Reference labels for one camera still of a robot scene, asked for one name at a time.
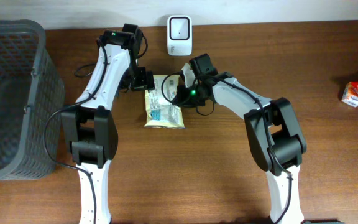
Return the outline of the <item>yellow wet wipes pack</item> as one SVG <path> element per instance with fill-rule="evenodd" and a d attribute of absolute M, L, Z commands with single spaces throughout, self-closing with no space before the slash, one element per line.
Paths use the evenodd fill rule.
<path fill-rule="evenodd" d="M 147 128 L 185 129 L 181 108 L 168 102 L 162 95 L 162 82 L 167 75 L 154 75 L 154 90 L 145 90 Z"/>

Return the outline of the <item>orange tissue pack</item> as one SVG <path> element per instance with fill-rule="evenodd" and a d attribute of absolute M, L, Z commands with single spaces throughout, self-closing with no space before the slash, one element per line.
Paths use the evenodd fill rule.
<path fill-rule="evenodd" d="M 345 86 L 341 101 L 354 108 L 358 107 L 358 92 L 354 89 L 351 83 Z"/>

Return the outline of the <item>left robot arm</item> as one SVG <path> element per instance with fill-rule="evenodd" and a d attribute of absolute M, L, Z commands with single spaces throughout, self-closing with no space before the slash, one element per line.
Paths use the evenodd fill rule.
<path fill-rule="evenodd" d="M 118 133 L 112 106 L 120 90 L 153 90 L 153 74 L 137 63 L 147 39 L 139 26 L 124 24 L 99 36 L 98 61 L 74 105 L 62 110 L 65 144 L 78 171 L 80 223 L 110 223 L 108 172 L 116 155 Z"/>

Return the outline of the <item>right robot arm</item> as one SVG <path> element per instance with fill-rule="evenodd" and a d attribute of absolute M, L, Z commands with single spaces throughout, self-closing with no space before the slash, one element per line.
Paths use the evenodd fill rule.
<path fill-rule="evenodd" d="M 208 54 L 191 59 L 177 75 L 184 83 L 171 104 L 198 108 L 211 100 L 244 120 L 253 160 L 267 176 L 271 222 L 303 223 L 298 178 L 306 141 L 290 101 L 260 96 L 233 74 L 219 73 Z"/>

